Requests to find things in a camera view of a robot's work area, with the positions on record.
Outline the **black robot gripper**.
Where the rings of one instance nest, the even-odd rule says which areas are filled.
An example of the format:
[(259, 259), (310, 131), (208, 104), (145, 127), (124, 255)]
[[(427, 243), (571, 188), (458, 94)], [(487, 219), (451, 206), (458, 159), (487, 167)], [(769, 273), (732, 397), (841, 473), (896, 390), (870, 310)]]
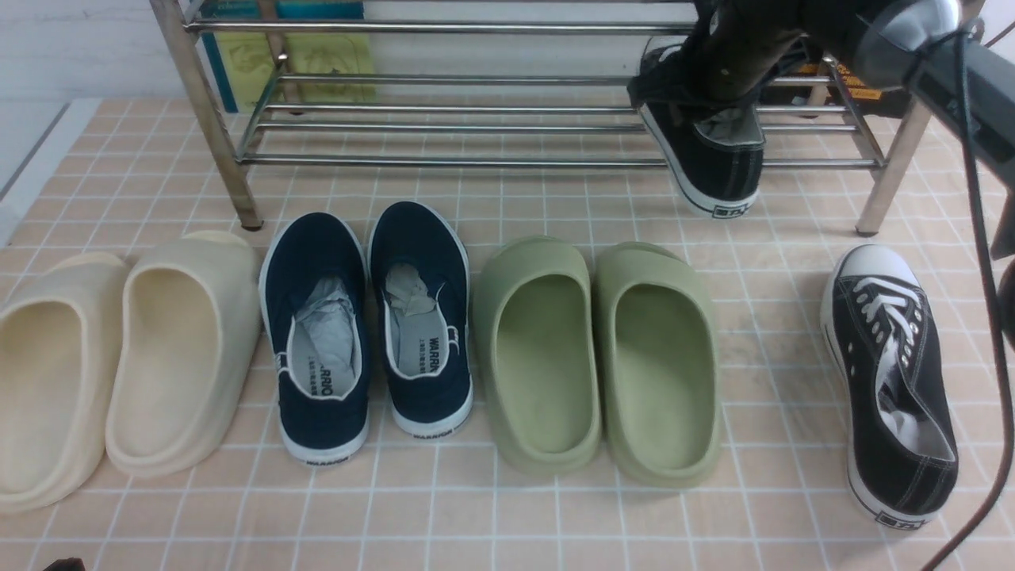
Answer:
[(683, 58), (686, 86), (695, 97), (729, 104), (754, 88), (800, 35), (837, 60), (853, 51), (873, 19), (871, 1), (721, 1), (718, 23), (704, 19)]

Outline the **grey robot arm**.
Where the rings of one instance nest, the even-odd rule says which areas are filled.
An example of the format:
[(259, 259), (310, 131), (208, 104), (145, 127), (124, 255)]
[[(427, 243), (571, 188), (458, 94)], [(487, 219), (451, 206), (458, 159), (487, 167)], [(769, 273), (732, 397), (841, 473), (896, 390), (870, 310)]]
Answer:
[(1012, 187), (1013, 65), (972, 39), (958, 1), (722, 1), (681, 56), (692, 93), (731, 105), (799, 35), (865, 86), (913, 95)]

